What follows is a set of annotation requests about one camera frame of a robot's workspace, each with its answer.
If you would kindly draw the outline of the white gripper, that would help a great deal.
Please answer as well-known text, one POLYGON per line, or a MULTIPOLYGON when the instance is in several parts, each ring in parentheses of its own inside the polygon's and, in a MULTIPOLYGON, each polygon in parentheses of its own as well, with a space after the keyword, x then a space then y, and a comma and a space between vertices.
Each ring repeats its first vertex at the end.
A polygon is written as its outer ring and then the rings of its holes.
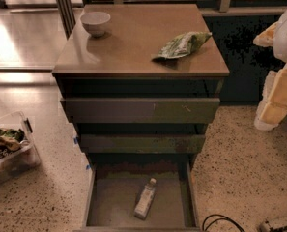
MULTIPOLYGON (((276 22, 255 37, 253 43, 262 47, 273 47, 276 22)), ((276 128, 287 115, 287 64, 278 72, 269 71, 254 119, 254 126, 260 131, 276 128)))

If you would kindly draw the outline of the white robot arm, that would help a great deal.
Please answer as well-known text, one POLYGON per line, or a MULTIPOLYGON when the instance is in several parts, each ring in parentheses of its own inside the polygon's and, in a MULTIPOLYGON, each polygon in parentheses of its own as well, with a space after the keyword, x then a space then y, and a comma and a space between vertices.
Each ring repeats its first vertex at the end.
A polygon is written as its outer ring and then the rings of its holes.
POLYGON ((271 46, 274 57, 285 63, 278 72, 268 72, 254 119, 256 129, 270 131, 287 115, 287 10, 277 22, 257 35, 253 43, 271 46))

